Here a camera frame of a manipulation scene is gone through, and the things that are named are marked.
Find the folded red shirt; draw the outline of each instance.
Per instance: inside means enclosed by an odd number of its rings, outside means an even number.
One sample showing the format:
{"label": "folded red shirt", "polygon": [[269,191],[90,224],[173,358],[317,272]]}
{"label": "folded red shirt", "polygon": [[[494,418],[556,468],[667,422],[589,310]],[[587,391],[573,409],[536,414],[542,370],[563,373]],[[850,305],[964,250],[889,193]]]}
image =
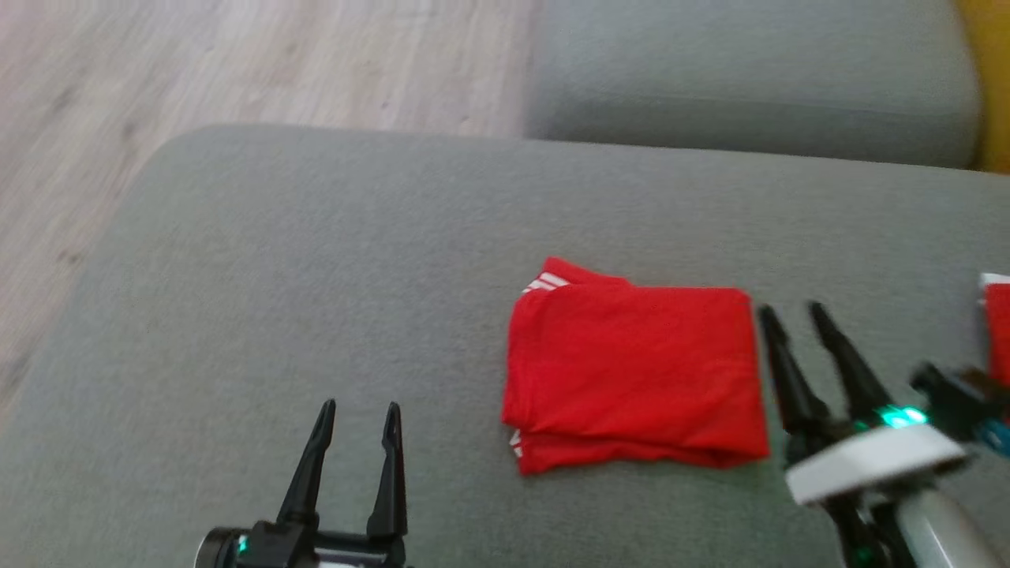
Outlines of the folded red shirt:
{"label": "folded red shirt", "polygon": [[1010,284],[986,286],[993,378],[1010,387]]}
{"label": "folded red shirt", "polygon": [[557,258],[516,302],[502,421],[519,470],[768,456],[749,298],[646,288]]}

